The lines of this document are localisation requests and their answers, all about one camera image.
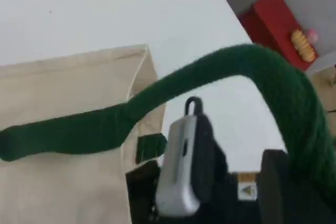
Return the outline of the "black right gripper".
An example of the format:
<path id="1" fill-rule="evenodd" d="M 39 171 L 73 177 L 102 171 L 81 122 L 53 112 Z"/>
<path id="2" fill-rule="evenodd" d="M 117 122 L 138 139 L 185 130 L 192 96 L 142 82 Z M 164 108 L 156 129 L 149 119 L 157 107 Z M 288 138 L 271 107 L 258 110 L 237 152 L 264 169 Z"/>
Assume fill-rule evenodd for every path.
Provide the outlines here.
<path id="1" fill-rule="evenodd" d="M 215 170 L 210 202 L 189 217 L 163 217 L 155 206 L 155 192 L 161 169 L 145 164 L 126 173 L 132 223 L 261 223 L 258 201 L 238 199 L 237 176 L 227 168 Z"/>

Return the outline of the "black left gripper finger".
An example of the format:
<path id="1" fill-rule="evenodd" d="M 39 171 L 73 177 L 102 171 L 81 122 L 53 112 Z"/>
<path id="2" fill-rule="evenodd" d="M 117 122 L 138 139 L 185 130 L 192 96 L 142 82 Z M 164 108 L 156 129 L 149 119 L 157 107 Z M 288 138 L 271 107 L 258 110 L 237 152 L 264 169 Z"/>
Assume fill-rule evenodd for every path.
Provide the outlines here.
<path id="1" fill-rule="evenodd" d="M 262 223 L 285 223 L 282 184 L 288 178 L 288 165 L 288 157 L 284 151 L 264 151 L 261 163 Z"/>

